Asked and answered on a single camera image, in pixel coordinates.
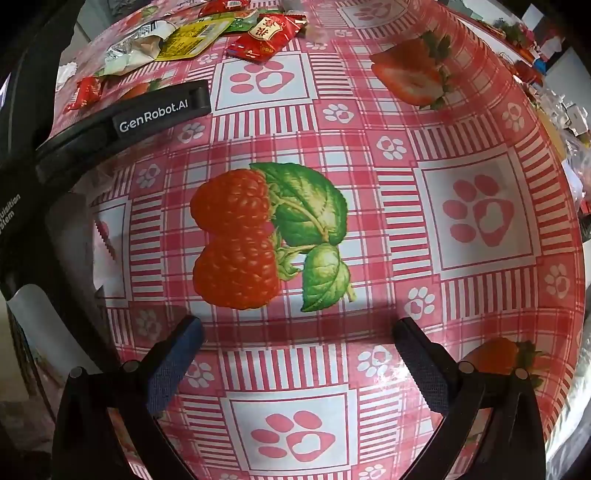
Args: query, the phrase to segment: snack wrapper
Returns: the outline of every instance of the snack wrapper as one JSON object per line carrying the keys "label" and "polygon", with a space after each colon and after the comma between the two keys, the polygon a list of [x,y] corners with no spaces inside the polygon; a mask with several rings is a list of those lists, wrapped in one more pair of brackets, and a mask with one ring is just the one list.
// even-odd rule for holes
{"label": "snack wrapper", "polygon": [[64,108],[64,113],[78,110],[82,107],[92,105],[100,100],[103,81],[97,77],[85,77],[78,82],[72,99]]}
{"label": "snack wrapper", "polygon": [[156,61],[190,59],[199,55],[232,23],[231,18],[208,20],[179,27],[164,43]]}
{"label": "snack wrapper", "polygon": [[203,6],[199,12],[199,16],[206,17],[213,14],[242,10],[250,4],[251,0],[212,0]]}
{"label": "snack wrapper", "polygon": [[172,23],[155,20],[146,23],[109,47],[105,66],[95,76],[124,75],[151,61],[160,53],[161,42],[177,29]]}
{"label": "snack wrapper", "polygon": [[231,18],[232,23],[224,32],[226,33],[243,33],[248,32],[256,25],[259,15],[261,14],[280,14],[278,7],[271,8],[254,8],[250,10],[242,10],[239,12],[225,12],[222,14],[213,14],[208,17],[202,17],[202,20],[217,20],[218,18]]}
{"label": "snack wrapper", "polygon": [[265,15],[228,47],[228,55],[265,62],[285,47],[306,24],[303,16]]}

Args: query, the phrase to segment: strawberry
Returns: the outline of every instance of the strawberry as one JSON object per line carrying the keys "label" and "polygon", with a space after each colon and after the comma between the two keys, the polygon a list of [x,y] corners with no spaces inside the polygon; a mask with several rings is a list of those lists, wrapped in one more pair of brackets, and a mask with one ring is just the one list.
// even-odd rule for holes
{"label": "strawberry", "polygon": [[371,69],[396,98],[410,105],[429,106],[445,95],[436,69],[413,70],[377,63]]}
{"label": "strawberry", "polygon": [[435,59],[429,56],[429,47],[421,38],[405,40],[388,50],[369,56],[374,63],[388,63],[412,70],[435,68]]}
{"label": "strawberry", "polygon": [[386,51],[375,53],[372,71],[395,97],[410,105],[438,109],[445,105],[443,96],[452,91],[449,75],[441,66],[449,55],[451,40],[441,40],[428,30]]}

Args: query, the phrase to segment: red packaging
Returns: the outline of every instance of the red packaging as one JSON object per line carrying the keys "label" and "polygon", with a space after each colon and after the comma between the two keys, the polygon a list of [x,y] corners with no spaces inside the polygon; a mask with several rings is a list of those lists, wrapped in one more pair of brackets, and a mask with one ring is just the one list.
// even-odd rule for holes
{"label": "red packaging", "polygon": [[265,15],[226,52],[245,60],[267,61],[285,47],[305,24],[302,16]]}
{"label": "red packaging", "polygon": [[207,15],[222,14],[224,12],[233,12],[234,10],[242,10],[251,4],[251,0],[211,0],[206,3],[201,11],[199,17]]}
{"label": "red packaging", "polygon": [[100,100],[103,82],[97,77],[84,77],[78,82],[72,99],[64,108],[64,113],[92,105]]}

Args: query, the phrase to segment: yellow snack package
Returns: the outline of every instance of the yellow snack package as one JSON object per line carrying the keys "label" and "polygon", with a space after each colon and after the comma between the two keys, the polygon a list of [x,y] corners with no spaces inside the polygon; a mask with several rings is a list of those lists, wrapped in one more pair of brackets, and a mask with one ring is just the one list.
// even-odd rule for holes
{"label": "yellow snack package", "polygon": [[213,43],[233,18],[194,22],[179,27],[168,37],[155,61],[192,59]]}

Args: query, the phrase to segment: wall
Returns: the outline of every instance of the wall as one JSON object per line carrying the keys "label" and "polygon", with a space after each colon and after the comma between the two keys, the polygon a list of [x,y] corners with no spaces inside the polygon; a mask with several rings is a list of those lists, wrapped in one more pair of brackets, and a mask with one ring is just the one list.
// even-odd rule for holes
{"label": "wall", "polygon": [[515,15],[513,15],[506,7],[501,5],[499,2],[491,1],[491,0],[462,0],[464,5],[466,5],[471,10],[474,10],[475,13],[480,15],[482,19],[492,24],[495,20],[499,18],[503,18],[508,23],[513,24],[519,20]]}
{"label": "wall", "polygon": [[565,101],[584,106],[591,113],[591,75],[572,48],[552,66],[545,82],[556,93],[563,93]]}
{"label": "wall", "polygon": [[521,19],[523,23],[526,24],[527,28],[531,31],[534,31],[535,26],[540,23],[544,14],[540,12],[534,5],[530,5],[530,7],[526,10],[525,14]]}

